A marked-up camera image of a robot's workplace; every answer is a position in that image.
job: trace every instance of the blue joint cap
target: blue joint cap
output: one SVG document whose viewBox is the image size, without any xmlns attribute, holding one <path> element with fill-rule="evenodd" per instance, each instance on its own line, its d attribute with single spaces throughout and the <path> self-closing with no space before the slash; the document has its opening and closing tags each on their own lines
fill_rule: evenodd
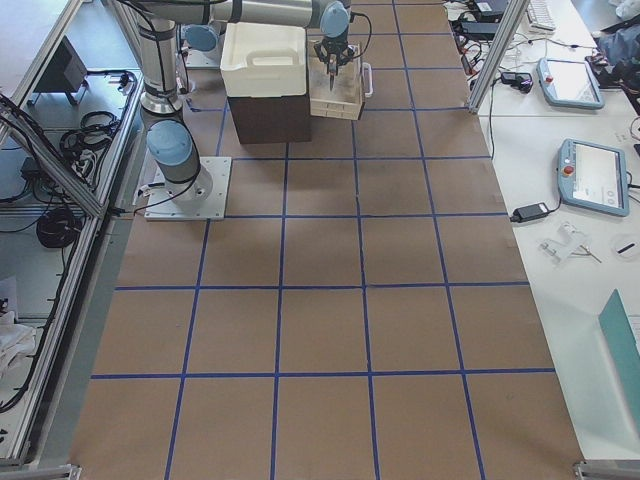
<svg viewBox="0 0 640 480">
<path fill-rule="evenodd" d="M 340 36 L 348 27 L 351 15 L 342 2 L 332 2 L 327 5 L 320 18 L 320 30 L 327 37 L 335 38 Z"/>
<path fill-rule="evenodd" d="M 184 38 L 195 50 L 209 52 L 216 48 L 220 37 L 209 25 L 189 25 L 185 28 Z"/>
<path fill-rule="evenodd" d="M 158 163 L 175 167 L 189 159 L 193 142 L 184 125 L 175 120 L 163 120 L 149 129 L 147 148 Z"/>
</svg>

